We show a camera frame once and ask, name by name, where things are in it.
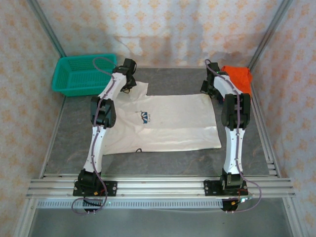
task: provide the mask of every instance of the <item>plastic basket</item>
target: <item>plastic basket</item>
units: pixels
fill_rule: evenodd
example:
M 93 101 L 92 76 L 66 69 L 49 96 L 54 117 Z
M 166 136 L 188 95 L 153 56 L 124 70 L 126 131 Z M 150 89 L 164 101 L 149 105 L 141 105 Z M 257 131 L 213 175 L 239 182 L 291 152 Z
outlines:
M 96 57 L 105 57 L 117 63 L 115 54 L 97 54 L 60 58 L 53 77 L 52 89 L 66 96 L 97 95 L 109 83 L 111 77 L 96 70 L 92 60 Z M 115 65 L 97 59 L 95 64 L 101 70 L 112 73 Z

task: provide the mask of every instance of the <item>patterned wallpaper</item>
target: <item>patterned wallpaper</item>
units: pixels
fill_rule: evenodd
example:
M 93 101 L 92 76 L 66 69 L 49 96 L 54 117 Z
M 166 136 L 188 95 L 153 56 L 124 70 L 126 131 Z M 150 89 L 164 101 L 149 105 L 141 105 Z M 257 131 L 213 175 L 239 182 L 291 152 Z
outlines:
M 316 1 L 294 0 L 253 73 L 284 176 L 316 236 Z
M 26 0 L 1 0 L 0 15 L 0 236 L 9 237 L 63 98 L 50 89 L 59 55 Z
M 248 66 L 281 0 L 39 0 L 66 54 L 143 67 Z

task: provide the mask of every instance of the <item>teal plastic basket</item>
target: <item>teal plastic basket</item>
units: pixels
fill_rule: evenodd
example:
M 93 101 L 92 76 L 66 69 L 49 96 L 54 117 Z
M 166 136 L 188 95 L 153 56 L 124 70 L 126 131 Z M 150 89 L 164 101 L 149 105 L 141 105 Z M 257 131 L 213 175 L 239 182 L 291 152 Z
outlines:
M 111 77 L 95 69 L 92 60 L 105 57 L 117 63 L 115 54 L 97 54 L 60 58 L 53 77 L 52 89 L 66 96 L 97 95 L 109 83 Z M 104 59 L 96 59 L 95 65 L 112 73 L 115 65 Z

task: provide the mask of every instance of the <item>enclosure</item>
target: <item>enclosure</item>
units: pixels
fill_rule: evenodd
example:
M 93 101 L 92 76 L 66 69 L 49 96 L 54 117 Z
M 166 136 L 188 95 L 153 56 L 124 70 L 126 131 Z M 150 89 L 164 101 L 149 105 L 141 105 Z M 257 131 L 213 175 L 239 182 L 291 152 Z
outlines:
M 1 236 L 316 236 L 314 0 L 2 0 L 0 11 Z M 110 201 L 122 206 L 73 214 L 91 96 L 65 97 L 51 82 L 59 58 L 101 53 L 135 60 L 135 79 L 157 96 L 199 94 L 206 58 L 248 67 L 242 166 L 262 187 L 260 204 L 225 214 L 210 209 L 213 199 L 199 202 L 225 161 L 222 105 L 212 99 L 222 148 L 106 155 L 102 174 L 123 197 Z M 244 208 L 258 200 L 248 187 L 255 198 Z M 140 196 L 147 189 L 158 206 L 133 208 L 155 205 Z

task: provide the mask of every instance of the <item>logo on shirt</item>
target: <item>logo on shirt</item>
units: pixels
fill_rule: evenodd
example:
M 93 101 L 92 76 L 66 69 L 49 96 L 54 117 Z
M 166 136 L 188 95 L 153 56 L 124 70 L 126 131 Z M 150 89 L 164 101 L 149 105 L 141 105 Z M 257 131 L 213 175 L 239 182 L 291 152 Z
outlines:
M 148 114 L 147 112 L 144 112 L 144 111 L 139 111 L 138 113 L 140 113 L 140 117 L 142 118 L 143 123 L 150 122 L 150 114 Z

